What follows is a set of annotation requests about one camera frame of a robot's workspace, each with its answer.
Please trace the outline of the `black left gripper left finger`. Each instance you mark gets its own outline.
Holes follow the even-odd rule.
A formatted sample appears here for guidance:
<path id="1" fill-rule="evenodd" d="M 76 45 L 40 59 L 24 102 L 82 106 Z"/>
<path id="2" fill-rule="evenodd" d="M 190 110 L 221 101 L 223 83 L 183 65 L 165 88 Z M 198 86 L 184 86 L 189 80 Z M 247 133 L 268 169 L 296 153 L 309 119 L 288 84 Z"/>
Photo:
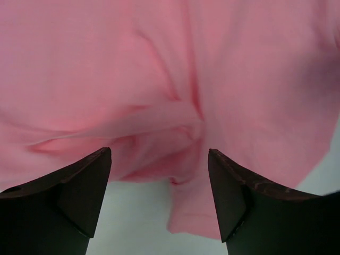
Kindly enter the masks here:
<path id="1" fill-rule="evenodd" d="M 1 192 L 1 254 L 83 255 L 94 237 L 111 150 Z"/>

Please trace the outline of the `pink t-shirt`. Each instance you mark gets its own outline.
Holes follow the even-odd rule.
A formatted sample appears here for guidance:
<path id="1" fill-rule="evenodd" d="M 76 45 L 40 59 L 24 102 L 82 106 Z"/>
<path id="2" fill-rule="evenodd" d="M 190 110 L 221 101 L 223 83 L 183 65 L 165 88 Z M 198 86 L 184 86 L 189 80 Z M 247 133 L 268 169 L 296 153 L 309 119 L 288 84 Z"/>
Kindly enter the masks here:
<path id="1" fill-rule="evenodd" d="M 1 190 L 109 147 L 217 239 L 208 150 L 293 188 L 338 116 L 339 1 L 1 1 Z"/>

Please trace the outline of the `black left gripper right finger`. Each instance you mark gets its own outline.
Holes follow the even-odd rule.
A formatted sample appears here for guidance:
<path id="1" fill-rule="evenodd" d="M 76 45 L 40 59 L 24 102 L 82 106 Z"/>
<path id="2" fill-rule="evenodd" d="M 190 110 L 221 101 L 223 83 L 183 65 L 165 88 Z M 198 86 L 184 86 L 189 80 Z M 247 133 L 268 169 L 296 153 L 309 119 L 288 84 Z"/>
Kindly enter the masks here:
<path id="1" fill-rule="evenodd" d="M 273 182 L 209 150 L 222 242 L 232 255 L 339 254 L 339 193 L 314 195 Z"/>

